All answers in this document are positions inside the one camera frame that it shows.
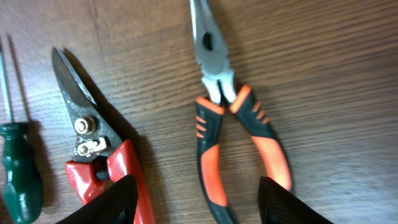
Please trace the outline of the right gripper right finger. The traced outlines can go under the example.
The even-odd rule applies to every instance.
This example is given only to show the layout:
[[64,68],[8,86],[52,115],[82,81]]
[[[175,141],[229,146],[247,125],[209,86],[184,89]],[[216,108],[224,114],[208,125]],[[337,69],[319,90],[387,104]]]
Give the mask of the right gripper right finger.
[[270,177],[261,177],[257,196],[262,224],[332,224]]

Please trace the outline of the red handled snips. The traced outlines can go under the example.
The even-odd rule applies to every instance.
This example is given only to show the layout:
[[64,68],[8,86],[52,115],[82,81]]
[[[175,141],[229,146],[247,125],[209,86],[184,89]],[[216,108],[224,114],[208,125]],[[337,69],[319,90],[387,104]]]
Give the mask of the red handled snips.
[[138,193],[133,222],[154,223],[149,190],[132,141],[122,139],[103,118],[79,74],[57,47],[52,49],[52,65],[76,132],[73,157],[66,162],[65,169],[82,204],[104,193],[108,180],[117,182],[131,175]]

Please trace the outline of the green handled screwdriver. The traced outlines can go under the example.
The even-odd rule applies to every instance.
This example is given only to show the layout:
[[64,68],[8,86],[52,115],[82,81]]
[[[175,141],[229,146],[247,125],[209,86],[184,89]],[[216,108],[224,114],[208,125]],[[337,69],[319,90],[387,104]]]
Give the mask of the green handled screwdriver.
[[29,125],[14,120],[3,47],[1,79],[7,116],[7,123],[1,125],[1,136],[4,138],[2,163],[6,171],[2,196],[14,223],[32,223],[38,219],[42,210],[42,181],[35,166],[33,151],[26,139]]

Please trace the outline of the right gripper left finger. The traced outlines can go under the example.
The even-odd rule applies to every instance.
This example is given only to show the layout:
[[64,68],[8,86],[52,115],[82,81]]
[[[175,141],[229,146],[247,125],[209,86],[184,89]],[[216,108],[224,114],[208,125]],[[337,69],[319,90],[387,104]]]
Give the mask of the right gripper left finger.
[[133,224],[137,199],[136,180],[132,175],[126,175],[57,224]]

